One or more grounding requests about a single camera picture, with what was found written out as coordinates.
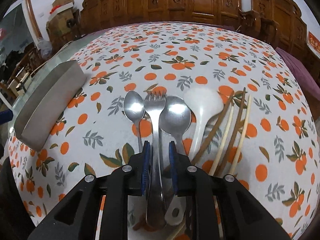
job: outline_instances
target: gray tray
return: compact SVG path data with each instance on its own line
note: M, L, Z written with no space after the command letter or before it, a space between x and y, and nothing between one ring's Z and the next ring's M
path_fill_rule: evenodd
M56 66L38 85L14 123L16 137L40 151L49 133L86 76L76 60Z

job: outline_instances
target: metal screw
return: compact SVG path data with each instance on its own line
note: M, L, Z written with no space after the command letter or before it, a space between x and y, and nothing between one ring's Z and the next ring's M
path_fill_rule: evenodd
M86 182L91 182L91 181L94 180L94 176L91 175L91 174L90 174L90 175L87 175L87 176L85 176L84 180L85 180Z
M187 170L188 170L189 172L196 172L196 171L197 171L197 167L196 167L196 166L189 166L189 167L187 168Z
M131 171L131 170L132 170L132 167L131 167L130 165L125 165L125 166L122 167L122 170L123 170L124 172L128 172L128 171Z
M228 174L227 176L224 177L224 179L227 181L227 182L234 182L235 181L235 177Z

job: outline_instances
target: metal fork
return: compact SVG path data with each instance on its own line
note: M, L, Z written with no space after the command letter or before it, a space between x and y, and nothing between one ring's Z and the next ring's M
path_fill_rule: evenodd
M161 229L166 225L164 215L166 212L164 202L164 191L162 188L161 167L162 156L160 156L159 144L159 117L165 107L165 94L148 93L144 100L144 108L149 114L153 128L152 162L150 185L147 199L147 224L155 229Z

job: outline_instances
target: orange patterned tablecloth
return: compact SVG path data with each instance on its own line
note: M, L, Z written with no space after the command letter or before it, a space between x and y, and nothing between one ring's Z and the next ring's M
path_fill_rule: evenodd
M151 90L182 97L190 87L208 86L224 102L243 87L253 96L237 179L294 239L306 229L318 199L317 134L299 85L269 45L199 24L149 23L108 30L72 59L88 80L57 120L44 149L35 153L14 134L10 137L14 177L35 224L85 174L107 175L138 152L136 130L122 113L127 91L143 98ZM240 97L237 93L233 98L236 105ZM183 136L187 152L195 122L193 118ZM226 118L198 163L204 170L214 159L225 125ZM150 120L143 119L140 126L143 139L152 142ZM209 123L205 136L211 127ZM170 140L163 134L165 164ZM130 198L129 239L168 235L168 228L162 234L148 228L134 231L143 212L144 198Z

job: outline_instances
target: purple cloth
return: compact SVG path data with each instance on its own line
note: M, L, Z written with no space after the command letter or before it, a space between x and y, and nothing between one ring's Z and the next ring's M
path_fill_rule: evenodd
M276 52L278 52L278 54L282 57L300 87L307 90L311 95L320 101L320 88L301 61L279 47L276 48Z

